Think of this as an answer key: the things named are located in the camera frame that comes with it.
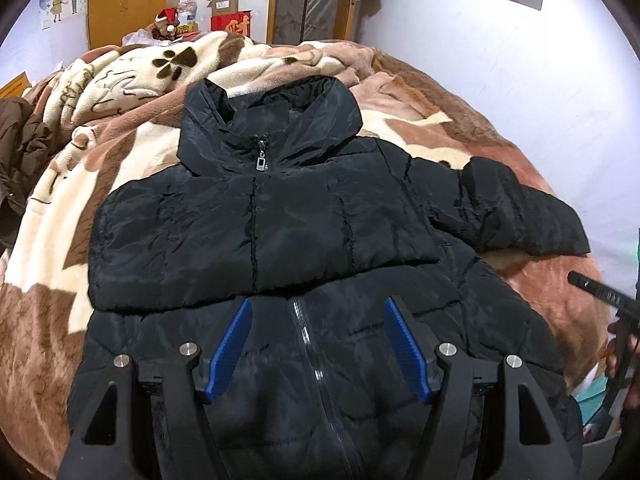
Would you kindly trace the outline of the person's right hand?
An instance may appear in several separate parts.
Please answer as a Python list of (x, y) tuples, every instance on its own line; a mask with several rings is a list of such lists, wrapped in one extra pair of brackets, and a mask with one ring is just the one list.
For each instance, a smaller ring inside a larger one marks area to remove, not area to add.
[[(605, 374), (608, 378), (615, 376), (618, 366), (618, 357), (616, 356), (616, 344), (618, 337), (622, 333), (622, 321), (616, 320), (608, 326), (608, 332), (613, 338), (608, 342), (605, 351)], [(634, 334), (629, 334), (626, 342), (628, 350), (634, 352), (636, 356), (639, 355), (639, 338)], [(626, 410), (635, 410), (639, 407), (640, 403), (640, 390), (639, 390), (639, 363), (636, 363), (636, 369), (634, 370), (634, 379), (632, 380), (627, 396), (625, 399)]]

